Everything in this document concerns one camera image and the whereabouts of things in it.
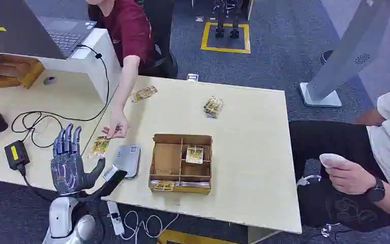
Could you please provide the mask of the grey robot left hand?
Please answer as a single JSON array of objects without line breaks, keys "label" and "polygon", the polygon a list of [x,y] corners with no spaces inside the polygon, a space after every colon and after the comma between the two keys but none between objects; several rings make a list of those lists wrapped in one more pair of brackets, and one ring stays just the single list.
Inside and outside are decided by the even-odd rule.
[{"label": "grey robot left hand", "polygon": [[53,158],[50,169],[53,184],[60,195],[71,195],[93,188],[96,180],[105,168],[105,158],[99,158],[90,173],[84,171],[83,158],[80,154],[81,126],[73,130],[68,124],[61,129],[53,143]]}]

